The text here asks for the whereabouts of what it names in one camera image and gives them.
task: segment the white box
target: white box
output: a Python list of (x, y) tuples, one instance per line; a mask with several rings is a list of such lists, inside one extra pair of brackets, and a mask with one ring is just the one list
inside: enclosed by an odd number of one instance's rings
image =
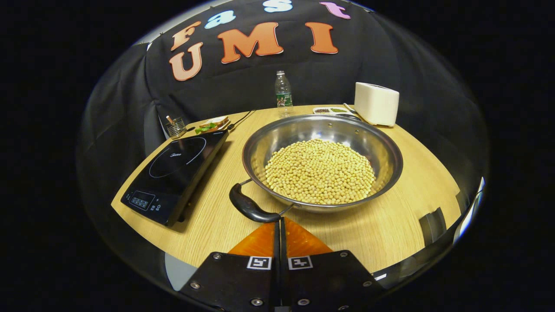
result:
[(398, 107), (399, 92), (375, 84), (356, 83), (355, 110), (369, 124), (393, 127)]

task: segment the bottle label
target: bottle label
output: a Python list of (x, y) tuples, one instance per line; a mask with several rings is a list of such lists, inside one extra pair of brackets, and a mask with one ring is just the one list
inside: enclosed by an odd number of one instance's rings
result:
[(277, 107), (293, 106), (293, 97), (289, 94), (277, 94)]

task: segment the black cable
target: black cable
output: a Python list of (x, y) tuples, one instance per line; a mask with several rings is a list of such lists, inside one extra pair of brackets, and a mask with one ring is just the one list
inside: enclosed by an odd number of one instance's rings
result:
[(245, 119), (250, 113), (256, 111), (256, 109), (252, 109), (251, 111), (249, 111), (246, 115), (244, 115), (241, 119), (237, 120), (235, 123), (232, 123), (228, 126), (228, 130), (231, 130), (235, 127), (235, 124), (239, 123), (241, 120)]

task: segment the cooktop burner ring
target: cooktop burner ring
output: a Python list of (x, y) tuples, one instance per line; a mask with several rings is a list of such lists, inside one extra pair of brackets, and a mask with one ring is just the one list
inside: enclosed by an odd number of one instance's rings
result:
[[(204, 148), (206, 147), (206, 139), (205, 139), (205, 138), (202, 138), (202, 137), (192, 137), (192, 138), (189, 138), (189, 139), (187, 139), (187, 140), (192, 140), (192, 139), (202, 139), (202, 140), (204, 141), (204, 142), (203, 142), (204, 145), (203, 145), (203, 147), (200, 149), (200, 151), (199, 151), (193, 158), (191, 158), (191, 160), (189, 160), (188, 162), (186, 162), (184, 165), (177, 167), (175, 170), (173, 170), (173, 171), (170, 172), (170, 173), (166, 173), (166, 174), (160, 175), (160, 176), (154, 176), (154, 175), (152, 174), (152, 166), (154, 166), (154, 164), (156, 163), (156, 161), (157, 161), (162, 155), (164, 155), (167, 151), (170, 150), (170, 148), (168, 147), (166, 150), (164, 150), (163, 152), (161, 152), (161, 153), (154, 159), (154, 161), (152, 162), (152, 164), (150, 164), (150, 167), (148, 168), (148, 174), (149, 174), (149, 176), (151, 176), (152, 178), (155, 178), (155, 179), (167, 177), (168, 175), (170, 175), (170, 174), (172, 174), (172, 173), (178, 171), (179, 169), (181, 169), (183, 166), (188, 165), (189, 163), (191, 163), (192, 161), (194, 161), (195, 158), (197, 158), (197, 157), (200, 155), (200, 153), (203, 152)], [(178, 142), (178, 141), (171, 142), (170, 144), (175, 144), (175, 143), (181, 144), (181, 142)]]

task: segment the sandwich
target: sandwich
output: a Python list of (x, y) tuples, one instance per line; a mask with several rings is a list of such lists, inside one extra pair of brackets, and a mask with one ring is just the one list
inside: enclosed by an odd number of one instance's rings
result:
[(220, 130), (229, 124), (229, 118), (227, 116), (221, 116), (217, 118), (212, 118), (205, 123), (201, 124), (198, 129), (195, 129), (197, 134), (207, 133), (212, 131)]

